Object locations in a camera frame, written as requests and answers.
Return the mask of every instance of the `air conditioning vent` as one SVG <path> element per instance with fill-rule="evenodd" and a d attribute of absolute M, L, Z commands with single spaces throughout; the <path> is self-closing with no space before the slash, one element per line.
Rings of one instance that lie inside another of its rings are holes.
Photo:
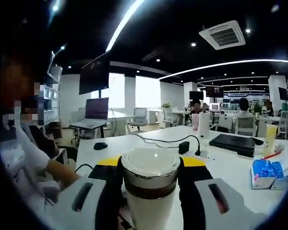
<path fill-rule="evenodd" d="M 245 45 L 243 33 L 237 21 L 230 21 L 199 32 L 214 49 Z"/>

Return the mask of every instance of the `black ceiling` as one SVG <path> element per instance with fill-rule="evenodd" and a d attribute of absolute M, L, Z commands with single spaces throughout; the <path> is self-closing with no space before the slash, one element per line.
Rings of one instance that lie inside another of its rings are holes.
<path fill-rule="evenodd" d="M 63 74 L 80 73 L 81 67 L 101 54 L 134 0 L 61 0 L 59 10 L 49 21 L 54 63 Z M 243 31 L 246 45 L 215 50 L 199 32 L 231 20 Z M 145 0 L 126 24 L 111 50 L 111 60 L 137 64 L 176 73 L 187 69 L 246 59 L 288 60 L 288 1 L 236 0 Z M 111 71 L 134 76 L 136 69 L 111 67 Z M 163 79 L 203 81 L 224 77 L 288 77 L 288 63 L 243 63 L 197 70 Z M 163 75 L 140 71 L 154 78 Z M 260 84 L 263 79 L 254 79 Z"/>

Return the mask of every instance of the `monitor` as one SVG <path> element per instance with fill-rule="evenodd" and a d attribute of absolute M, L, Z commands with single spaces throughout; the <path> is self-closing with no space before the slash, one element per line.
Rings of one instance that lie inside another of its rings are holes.
<path fill-rule="evenodd" d="M 287 94 L 287 89 L 284 88 L 278 88 L 279 91 L 279 98 L 280 100 L 287 101 L 288 100 L 288 94 Z"/>
<path fill-rule="evenodd" d="M 210 103 L 209 104 L 210 111 L 220 111 L 220 103 Z"/>
<path fill-rule="evenodd" d="M 79 95 L 109 88 L 110 61 L 105 53 L 81 68 Z"/>
<path fill-rule="evenodd" d="M 87 99 L 85 105 L 86 119 L 108 119 L 109 98 Z"/>
<path fill-rule="evenodd" d="M 206 87 L 206 96 L 207 97 L 224 97 L 224 92 L 222 87 L 213 87 L 207 86 Z"/>
<path fill-rule="evenodd" d="M 203 91 L 190 91 L 190 100 L 203 100 L 204 92 Z"/>

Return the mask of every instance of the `cup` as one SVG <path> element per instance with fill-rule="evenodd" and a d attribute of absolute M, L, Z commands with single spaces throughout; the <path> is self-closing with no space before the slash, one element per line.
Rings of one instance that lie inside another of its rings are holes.
<path fill-rule="evenodd" d="M 277 126 L 267 125 L 267 131 L 265 134 L 264 149 L 263 149 L 263 155 L 265 157 L 270 156 L 272 154 L 272 148 L 274 146 L 276 131 Z"/>
<path fill-rule="evenodd" d="M 177 183 L 178 154 L 172 149 L 136 148 L 123 155 L 121 163 L 136 229 L 164 229 Z"/>

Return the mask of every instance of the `charger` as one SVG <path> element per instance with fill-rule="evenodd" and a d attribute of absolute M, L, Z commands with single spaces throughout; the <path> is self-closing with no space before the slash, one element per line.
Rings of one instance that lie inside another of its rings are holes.
<path fill-rule="evenodd" d="M 187 151 L 189 151 L 189 147 L 190 147 L 190 142 L 188 142 L 188 141 L 185 141 L 185 142 L 179 144 L 178 153 L 179 154 L 186 153 Z"/>

